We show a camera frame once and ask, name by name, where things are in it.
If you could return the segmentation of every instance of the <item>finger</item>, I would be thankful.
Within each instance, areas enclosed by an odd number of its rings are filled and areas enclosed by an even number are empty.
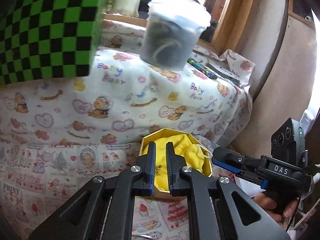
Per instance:
[[[294,210],[296,209],[297,204],[298,204],[298,200],[297,199],[292,200],[287,205],[287,207],[284,209],[283,216],[286,217],[286,218],[292,216],[293,213],[294,213]]]
[[[257,194],[253,200],[264,209],[274,209],[277,206],[277,203],[273,199],[267,197],[263,193]]]
[[[275,220],[276,222],[281,222],[282,220],[282,216],[276,213],[273,213],[271,210],[265,210],[265,212],[267,212],[267,214],[273,218],[273,220]]]

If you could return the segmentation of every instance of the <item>bedsheet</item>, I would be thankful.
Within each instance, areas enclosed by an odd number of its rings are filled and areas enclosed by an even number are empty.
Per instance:
[[[254,64],[227,51],[234,85],[207,78],[189,63],[172,72],[139,58],[144,30],[106,22],[88,77],[20,82],[0,88],[0,138],[53,145],[139,142],[161,128],[202,135],[228,145],[246,126],[252,100],[248,79]],[[216,64],[199,46],[190,55]]]
[[[210,80],[188,63],[180,72],[162,70],[140,60],[143,33],[106,21],[88,77],[0,87],[0,210],[23,239],[93,176],[109,178],[132,166],[143,136],[181,130],[212,151],[249,121],[254,63],[195,47],[191,58],[227,62],[238,86]],[[187,215],[186,201],[136,198],[133,232],[188,240]]]

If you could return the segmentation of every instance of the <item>camera lens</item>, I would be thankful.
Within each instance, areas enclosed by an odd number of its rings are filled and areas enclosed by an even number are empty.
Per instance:
[[[277,141],[276,141],[276,140],[273,140],[273,142],[272,142],[272,148],[275,149],[276,146],[277,146]]]
[[[291,136],[291,129],[287,127],[287,130],[285,131],[285,138],[288,140]]]
[[[278,136],[278,145],[279,146],[283,145],[283,141],[284,141],[284,135],[283,133],[280,133]]]

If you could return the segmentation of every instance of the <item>yellow box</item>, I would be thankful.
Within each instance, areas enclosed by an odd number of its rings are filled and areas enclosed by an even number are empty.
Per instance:
[[[186,134],[193,144],[201,144],[189,133],[176,131],[176,130],[172,130],[172,129],[168,129],[168,128],[163,128],[159,131],[156,131],[156,132],[142,138],[139,156],[142,155],[143,149],[149,144],[149,142],[153,142],[159,138],[170,137],[170,136],[178,135],[178,134]],[[208,157],[210,156],[209,151],[206,151],[203,148],[201,148],[201,150],[204,155],[206,155]],[[202,168],[203,168],[203,174],[205,176],[210,177],[212,175],[212,167],[211,167],[210,159],[208,159],[208,158],[204,159],[204,165],[202,166]],[[172,197],[170,195],[169,191],[159,190],[157,187],[154,187],[153,196],[155,198],[174,199],[174,200],[181,200],[181,199],[186,198],[186,197]]]

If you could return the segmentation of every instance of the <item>checkerboard pattern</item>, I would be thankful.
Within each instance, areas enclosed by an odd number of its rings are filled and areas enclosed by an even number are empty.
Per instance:
[[[0,21],[0,85],[87,76],[105,3],[15,0]]]

